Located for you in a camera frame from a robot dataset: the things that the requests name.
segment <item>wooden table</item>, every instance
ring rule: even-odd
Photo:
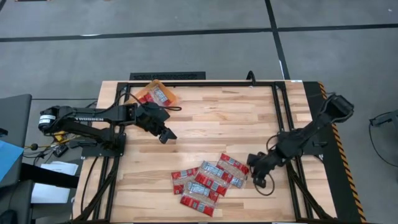
[[[107,108],[113,103],[117,84],[103,82],[98,108]],[[312,120],[303,84],[286,81],[286,87],[294,125],[303,127]],[[179,204],[181,196],[172,193],[170,173],[173,171],[198,167],[202,161],[216,162],[222,152],[244,164],[249,153],[266,152],[266,141],[279,130],[271,87],[186,86],[171,90],[180,98],[179,106],[183,109],[170,111],[166,126],[178,139],[163,145],[157,137],[135,126],[126,128],[127,143],[120,160],[111,222],[294,221],[285,167],[271,172],[275,179],[275,192],[271,196],[258,194],[249,178],[244,189],[231,187],[227,191],[226,197],[218,202],[213,218]],[[285,115],[281,93],[279,101]],[[104,128],[106,123],[94,126]],[[313,156],[303,156],[302,160],[309,191],[325,211],[335,217],[323,164]],[[92,162],[93,158],[89,158],[83,163],[73,205],[75,217],[80,214],[82,191]],[[99,158],[88,181],[84,207],[97,191],[101,165],[102,158]],[[267,183],[265,192],[272,187],[271,181]],[[304,217],[299,190],[298,197]],[[100,218],[104,216],[107,193],[103,198]]]

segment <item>white paper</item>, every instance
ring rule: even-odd
[[[51,164],[42,164],[41,168],[75,175],[78,165],[67,162],[54,161]],[[67,203],[70,189],[47,184],[35,184],[31,203]]]

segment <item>blue object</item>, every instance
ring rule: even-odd
[[[23,152],[24,149],[21,147],[0,141],[0,181]]]

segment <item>yellow and black hazard stripe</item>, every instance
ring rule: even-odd
[[[319,83],[319,87],[321,88],[323,99],[327,99],[325,87],[323,86],[323,84]],[[359,217],[361,218],[361,221],[363,223],[366,223],[365,214],[363,213],[363,208],[362,208],[362,205],[361,205],[361,201],[359,200],[359,197],[358,197],[358,192],[357,192],[355,184],[354,184],[353,175],[351,174],[351,171],[349,169],[347,157],[346,157],[346,154],[345,154],[344,149],[343,149],[343,144],[341,143],[341,140],[340,140],[340,135],[338,134],[337,126],[335,124],[332,124],[331,127],[332,127],[332,130],[333,130],[333,134],[335,135],[335,139],[336,139],[336,142],[337,142],[338,150],[340,152],[341,160],[342,160],[343,165],[345,167],[345,171],[346,171],[346,174],[347,174],[347,179],[348,179],[348,182],[349,182],[349,186],[351,187],[351,190],[352,190],[353,196],[354,196],[354,201],[355,201],[355,204],[356,204],[356,206],[358,208]]]

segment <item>wood grain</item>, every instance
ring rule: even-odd
[[[296,128],[311,121],[302,83],[286,82],[290,107]],[[114,101],[117,82],[103,82],[98,108]],[[141,88],[134,88],[133,93]],[[149,133],[135,127],[126,128],[127,144],[121,158],[111,222],[271,222],[293,221],[294,211],[285,167],[271,172],[275,192],[269,197],[258,194],[249,178],[243,189],[231,187],[221,198],[214,217],[179,204],[180,195],[172,193],[170,173],[197,167],[202,161],[216,162],[221,153],[246,163],[249,153],[266,151],[266,141],[278,132],[271,88],[259,87],[176,87],[182,111],[171,111],[166,122],[178,136],[163,145]],[[282,94],[279,93],[283,108]],[[103,123],[94,124],[104,127]],[[308,188],[321,206],[335,216],[330,189],[323,164],[311,156],[303,156]],[[86,159],[80,174],[73,214],[80,214],[81,195],[93,159]],[[98,159],[88,182],[83,206],[97,191],[102,159]],[[272,184],[267,177],[268,186]],[[305,214],[300,197],[302,215]],[[101,215],[105,211],[105,199]]]

